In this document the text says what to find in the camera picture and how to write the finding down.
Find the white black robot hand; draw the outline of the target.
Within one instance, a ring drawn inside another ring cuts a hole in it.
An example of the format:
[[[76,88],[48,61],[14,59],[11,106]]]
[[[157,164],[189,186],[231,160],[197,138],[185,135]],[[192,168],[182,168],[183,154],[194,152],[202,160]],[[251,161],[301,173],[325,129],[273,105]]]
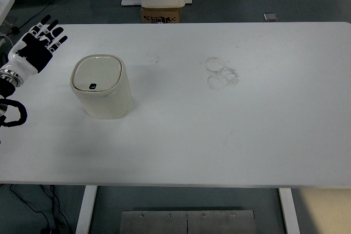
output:
[[[1,75],[14,78],[20,85],[48,65],[54,52],[68,39],[58,20],[50,19],[50,15],[45,16],[18,40],[8,54],[9,61],[1,67]]]

